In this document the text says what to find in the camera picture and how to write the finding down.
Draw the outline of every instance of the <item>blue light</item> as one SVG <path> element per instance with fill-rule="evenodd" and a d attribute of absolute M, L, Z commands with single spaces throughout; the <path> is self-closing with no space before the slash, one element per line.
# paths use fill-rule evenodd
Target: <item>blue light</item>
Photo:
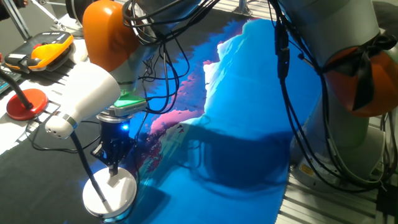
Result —
<path fill-rule="evenodd" d="M 127 131 L 129 129 L 129 125 L 125 124 L 122 126 L 122 130 Z"/>

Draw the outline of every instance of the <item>lamp base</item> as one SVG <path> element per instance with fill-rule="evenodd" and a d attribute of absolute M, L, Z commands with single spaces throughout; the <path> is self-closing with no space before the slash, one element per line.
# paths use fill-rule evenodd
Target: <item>lamp base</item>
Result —
<path fill-rule="evenodd" d="M 23 92 L 28 101 L 32 103 L 32 109 L 27 110 L 17 95 L 14 95 L 7 104 L 7 114 L 10 118 L 18 121 L 27 121 L 35 118 L 43 113 L 49 103 L 47 95 L 41 90 L 28 89 Z"/>
<path fill-rule="evenodd" d="M 101 201 L 91 180 L 88 180 L 83 189 L 83 203 L 88 212 L 102 219 L 104 223 L 116 223 L 127 218 L 137 193 L 135 178 L 120 167 L 118 174 L 112 177 L 109 168 L 105 168 L 96 172 L 94 178 L 106 201 Z"/>

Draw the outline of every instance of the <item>white lamp head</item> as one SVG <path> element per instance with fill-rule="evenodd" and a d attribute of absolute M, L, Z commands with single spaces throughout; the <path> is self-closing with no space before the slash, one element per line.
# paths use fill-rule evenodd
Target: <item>white lamp head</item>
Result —
<path fill-rule="evenodd" d="M 59 110 L 45 129 L 65 139 L 84 119 L 99 114 L 120 97 L 117 81 L 103 68 L 89 62 L 75 65 L 62 95 Z"/>

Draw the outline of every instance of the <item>yellow device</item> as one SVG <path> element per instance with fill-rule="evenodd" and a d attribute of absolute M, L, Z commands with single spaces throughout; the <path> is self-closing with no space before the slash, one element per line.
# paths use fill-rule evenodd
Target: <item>yellow device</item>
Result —
<path fill-rule="evenodd" d="M 72 43 L 68 32 L 43 32 L 9 53 L 4 61 L 9 68 L 25 73 L 53 71 L 68 59 Z"/>

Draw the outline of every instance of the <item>red lamp base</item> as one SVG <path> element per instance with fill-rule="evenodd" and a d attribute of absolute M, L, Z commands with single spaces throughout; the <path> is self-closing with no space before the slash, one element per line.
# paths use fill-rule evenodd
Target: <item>red lamp base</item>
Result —
<path fill-rule="evenodd" d="M 7 104 L 7 114 L 15 120 L 27 121 L 41 114 L 47 107 L 49 99 L 47 95 L 38 89 L 23 91 L 26 98 L 33 104 L 33 108 L 27 110 L 17 95 L 14 95 Z"/>

